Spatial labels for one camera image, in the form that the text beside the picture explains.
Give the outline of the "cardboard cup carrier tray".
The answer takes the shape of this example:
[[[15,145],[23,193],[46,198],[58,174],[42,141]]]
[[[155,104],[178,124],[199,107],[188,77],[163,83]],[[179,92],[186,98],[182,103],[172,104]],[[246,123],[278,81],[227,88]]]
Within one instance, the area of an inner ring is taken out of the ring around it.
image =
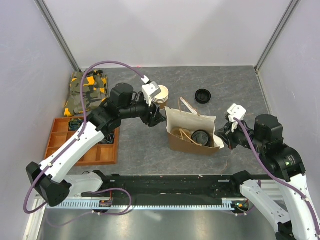
[[[171,130],[170,133],[183,141],[186,141],[189,143],[192,142],[192,139],[191,139],[192,134],[188,129],[175,127]]]

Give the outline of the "black plastic cup lid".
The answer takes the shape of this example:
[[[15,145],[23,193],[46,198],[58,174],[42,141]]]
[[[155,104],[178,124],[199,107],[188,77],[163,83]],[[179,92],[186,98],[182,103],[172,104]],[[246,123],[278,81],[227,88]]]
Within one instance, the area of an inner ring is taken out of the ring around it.
[[[202,146],[209,147],[212,142],[210,134],[205,130],[197,130],[191,135],[191,139]]]

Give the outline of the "brown paper bag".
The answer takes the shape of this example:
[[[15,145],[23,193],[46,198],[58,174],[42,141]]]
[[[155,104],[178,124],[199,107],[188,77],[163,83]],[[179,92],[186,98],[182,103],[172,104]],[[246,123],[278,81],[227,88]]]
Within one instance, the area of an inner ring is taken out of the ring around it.
[[[178,99],[178,109],[165,107],[166,114],[166,131],[168,136],[169,148],[174,151],[211,156],[223,149],[224,143],[221,138],[215,135],[216,132],[216,117],[215,116],[200,116],[191,113],[187,107]],[[210,146],[202,146],[191,140],[187,142],[179,139],[171,134],[173,128],[183,128],[191,132],[191,135],[198,130],[205,130],[211,136]]]

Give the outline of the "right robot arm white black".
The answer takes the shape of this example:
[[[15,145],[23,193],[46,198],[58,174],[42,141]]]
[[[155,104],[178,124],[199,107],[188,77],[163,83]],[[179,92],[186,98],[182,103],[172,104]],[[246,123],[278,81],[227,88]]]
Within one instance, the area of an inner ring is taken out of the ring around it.
[[[283,126],[278,118],[261,114],[250,129],[244,120],[234,118],[215,132],[233,150],[252,150],[256,160],[275,181],[286,209],[281,208],[247,171],[231,176],[229,191],[244,196],[273,227],[278,240],[318,240],[320,218],[309,192],[306,169],[300,154],[284,143]]]

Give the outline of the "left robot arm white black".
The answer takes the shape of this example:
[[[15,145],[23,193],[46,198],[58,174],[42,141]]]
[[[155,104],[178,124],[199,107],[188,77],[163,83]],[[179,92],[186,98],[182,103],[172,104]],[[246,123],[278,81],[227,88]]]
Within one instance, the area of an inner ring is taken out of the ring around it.
[[[106,196],[110,185],[96,173],[67,178],[68,172],[93,146],[120,127],[122,120],[140,118],[150,128],[165,122],[159,105],[153,102],[160,93],[155,82],[143,85],[140,92],[134,92],[130,84],[117,84],[109,98],[84,118],[80,129],[54,154],[26,167],[31,189],[51,207],[61,204],[71,193]]]

